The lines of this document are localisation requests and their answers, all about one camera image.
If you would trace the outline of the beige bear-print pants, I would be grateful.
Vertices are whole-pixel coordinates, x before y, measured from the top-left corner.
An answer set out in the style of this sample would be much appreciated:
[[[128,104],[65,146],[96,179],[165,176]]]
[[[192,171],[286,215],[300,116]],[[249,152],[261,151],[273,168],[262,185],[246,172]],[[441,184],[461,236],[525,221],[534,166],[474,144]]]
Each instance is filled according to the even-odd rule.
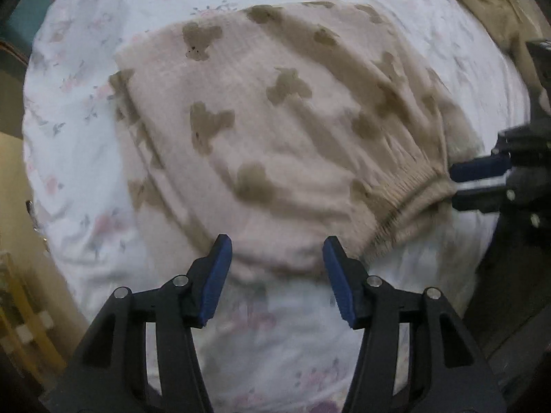
[[[446,86],[368,5],[259,5],[175,23],[109,79],[138,226],[157,263],[219,234],[240,280],[316,275],[329,236],[372,258],[417,236],[482,143]]]

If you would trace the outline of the cream yellow blanket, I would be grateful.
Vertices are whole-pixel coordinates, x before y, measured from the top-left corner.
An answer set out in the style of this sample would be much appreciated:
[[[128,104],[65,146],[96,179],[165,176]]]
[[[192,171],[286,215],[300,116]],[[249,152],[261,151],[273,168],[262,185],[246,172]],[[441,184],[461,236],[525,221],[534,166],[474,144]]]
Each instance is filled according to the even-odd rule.
[[[526,43],[550,37],[550,24],[535,0],[459,0],[484,25],[498,47],[511,55],[528,88],[541,92]]]

